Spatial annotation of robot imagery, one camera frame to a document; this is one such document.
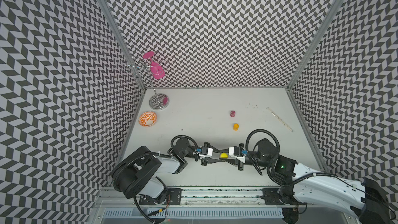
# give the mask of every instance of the red wire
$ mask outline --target red wire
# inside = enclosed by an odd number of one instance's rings
[[[166,205],[166,209],[165,209],[165,211],[166,211],[166,213],[164,215],[165,218],[167,217],[167,207],[169,206],[169,203],[170,203],[170,195],[169,195],[169,200],[167,201],[167,205]]]

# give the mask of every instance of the chevron patterned wall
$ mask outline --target chevron patterned wall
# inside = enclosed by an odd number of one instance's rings
[[[83,223],[140,90],[95,0],[0,0],[0,223]]]
[[[333,173],[398,210],[397,0],[345,0],[293,93]]]
[[[107,0],[137,63],[167,62],[158,87],[287,85],[332,1]]]

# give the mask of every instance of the black cable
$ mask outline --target black cable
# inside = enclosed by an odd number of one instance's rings
[[[148,214],[148,217],[157,215],[158,213],[165,211],[165,210],[167,209],[167,207],[169,206],[169,203],[170,203],[170,195],[169,195],[169,199],[168,199],[168,201],[167,201],[166,207],[161,208],[161,209],[159,209],[159,210],[156,210],[156,211],[153,211],[153,212],[149,213],[149,214]]]
[[[279,141],[278,141],[277,138],[274,136],[274,134],[272,134],[271,132],[269,132],[269,131],[267,131],[267,130],[264,130],[264,129],[256,129],[256,130],[250,132],[250,134],[248,135],[248,137],[247,137],[247,139],[246,139],[245,148],[246,148],[247,151],[249,150],[249,141],[250,141],[250,138],[251,138],[251,136],[253,136],[253,135],[254,135],[255,133],[257,133],[257,132],[264,132],[264,133],[268,134],[269,136],[271,136],[271,138],[272,138],[272,139],[274,140],[274,142],[275,142],[275,145],[276,145],[276,153],[275,153],[275,155],[271,158],[271,162],[270,162],[270,163],[268,164],[268,166],[267,166],[267,174],[268,174],[268,176],[270,177],[270,179],[271,179],[273,182],[279,184],[275,179],[272,178],[272,175],[271,175],[271,173],[269,172],[269,168],[270,168],[271,165],[276,161],[276,159],[277,159],[278,156],[279,156],[279,152],[281,151],[281,147],[280,147],[280,145],[279,145]],[[250,157],[249,157],[249,160],[250,160],[251,164],[256,168],[257,172],[258,172],[260,175],[263,175],[263,173],[261,172],[261,170],[260,170],[258,167],[255,166],[254,161],[253,161],[252,159],[250,159]]]
[[[271,178],[271,180],[274,181],[274,178],[273,178],[272,176],[269,175],[269,167],[267,167],[267,174],[268,174],[268,176]],[[333,177],[333,178],[337,178],[337,179],[339,179],[341,182],[343,182],[343,183],[347,184],[348,186],[350,186],[351,188],[354,188],[352,185],[350,185],[349,183],[347,183],[347,182],[345,182],[344,180],[340,179],[340,178],[337,177],[336,175],[329,174],[329,173],[324,173],[324,172],[316,172],[315,175],[316,175],[316,176],[323,176],[323,177]],[[293,185],[295,185],[295,184],[297,184],[297,183],[299,183],[299,182],[301,182],[301,181],[304,181],[304,180],[307,179],[307,178],[313,177],[313,176],[314,176],[313,173],[311,173],[311,174],[302,176],[302,177],[300,177],[300,178],[294,180],[294,181],[291,182],[291,183],[286,183],[286,184],[280,183],[280,182],[278,182],[278,181],[276,181],[276,180],[275,180],[274,182],[278,183],[281,187],[289,187],[289,186],[293,186]],[[372,196],[372,195],[369,194],[369,193],[366,193],[366,192],[363,191],[363,190],[360,190],[360,189],[357,189],[357,188],[355,188],[355,190],[358,190],[358,191],[360,191],[360,192],[363,192],[363,193],[365,193],[366,195],[372,197],[375,201],[377,201],[377,202],[383,204],[386,208],[388,208],[388,209],[394,214],[394,217],[391,218],[390,220],[395,220],[395,219],[396,219],[395,211],[394,211],[392,208],[390,208],[388,205],[386,205],[384,202],[381,202],[381,201],[378,200],[376,197]]]
[[[304,212],[306,212],[307,211],[307,207],[308,207],[308,204],[305,205],[305,209],[301,213],[299,212],[299,208],[297,207],[298,214],[303,214]]]
[[[263,175],[263,173],[262,173],[261,170],[260,170],[260,167],[258,167],[256,161],[255,161],[251,156],[249,156],[249,160],[250,160],[251,164],[253,165],[253,167],[256,169],[256,171],[257,171],[260,175]]]
[[[345,181],[343,181],[342,179],[340,179],[339,177],[336,177],[337,179],[339,179],[340,181],[342,181],[343,183],[345,183],[345,184],[347,184],[348,186],[350,186],[351,188],[354,188],[351,184],[349,184],[349,183],[347,183],[347,182],[345,182]],[[362,193],[365,193],[366,195],[368,195],[368,196],[370,196],[370,197],[372,197],[375,201],[377,201],[377,202],[379,202],[379,203],[381,203],[381,204],[383,204],[384,205],[384,207],[386,207],[386,208],[388,208],[393,214],[394,214],[394,217],[393,218],[391,218],[390,220],[395,220],[396,219],[396,214],[395,214],[395,210],[393,210],[392,208],[390,208],[388,205],[386,205],[384,202],[382,202],[382,201],[380,201],[379,199],[377,199],[376,197],[374,197],[374,196],[372,196],[371,194],[369,194],[369,193],[366,193],[365,191],[363,191],[363,190],[360,190],[360,189],[357,189],[357,188],[355,188],[355,190],[358,190],[358,191],[360,191],[360,192],[362,192]]]
[[[255,145],[254,145],[254,147],[253,147],[253,151],[256,149],[256,147],[258,146],[258,144],[261,142],[261,140],[260,141],[258,141]]]
[[[139,156],[133,158],[132,160],[130,160],[129,162],[127,162],[126,165],[123,166],[123,168],[121,168],[121,169],[119,170],[119,172],[117,173],[117,175],[113,178],[113,188],[114,188],[115,190],[121,192],[121,190],[120,190],[120,188],[119,188],[119,185],[118,185],[118,182],[119,182],[119,177],[120,177],[121,173],[123,172],[123,170],[125,170],[125,169],[126,169],[127,167],[129,167],[131,164],[134,164],[138,159],[141,159],[141,158],[143,158],[143,157],[148,157],[148,156],[172,157],[172,156],[164,155],[164,154],[161,154],[161,153],[158,153],[158,152],[147,152],[147,153],[141,154],[141,155],[139,155]]]
[[[133,198],[134,198],[134,203],[135,203],[135,205],[138,208],[138,211],[143,215],[143,217],[145,217],[145,219],[147,219],[148,221],[150,221],[152,223],[156,223],[156,224],[159,224],[159,223],[161,223],[161,222],[163,222],[165,220],[165,219],[160,219],[159,220],[159,219],[151,219],[151,218],[149,218],[149,216],[147,214],[145,214],[144,211],[142,211],[140,205],[138,204],[137,198],[135,196]]]
[[[191,138],[191,137],[189,137],[189,136],[185,136],[185,135],[177,135],[177,136],[175,136],[174,138],[172,138],[172,141],[170,142],[170,146],[171,146],[171,147],[174,147],[174,141],[175,141],[177,138],[186,138],[186,139],[190,140],[190,141],[195,145],[195,148],[196,148],[196,149],[198,148],[198,144],[195,142],[195,140],[194,140],[193,138]]]
[[[174,147],[174,141],[175,141],[177,138],[186,138],[186,139],[190,140],[190,141],[195,145],[195,148],[196,148],[196,149],[199,148],[199,147],[198,147],[198,144],[195,142],[195,140],[194,140],[193,138],[191,138],[191,137],[189,137],[189,136],[186,136],[186,135],[177,135],[177,136],[175,136],[174,138],[172,138],[172,141],[170,142],[170,146],[172,147],[172,149],[173,149],[173,147]],[[199,154],[195,154],[195,162],[197,162],[198,160],[199,160]]]

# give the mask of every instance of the orange bowl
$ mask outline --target orange bowl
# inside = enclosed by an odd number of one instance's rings
[[[158,117],[154,112],[144,112],[143,114],[141,114],[138,122],[143,127],[150,127],[155,124],[157,118]]]

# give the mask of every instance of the round metal base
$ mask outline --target round metal base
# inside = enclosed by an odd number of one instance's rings
[[[164,93],[158,93],[158,96],[154,95],[149,99],[149,106],[153,110],[161,110],[169,104],[169,97]]]

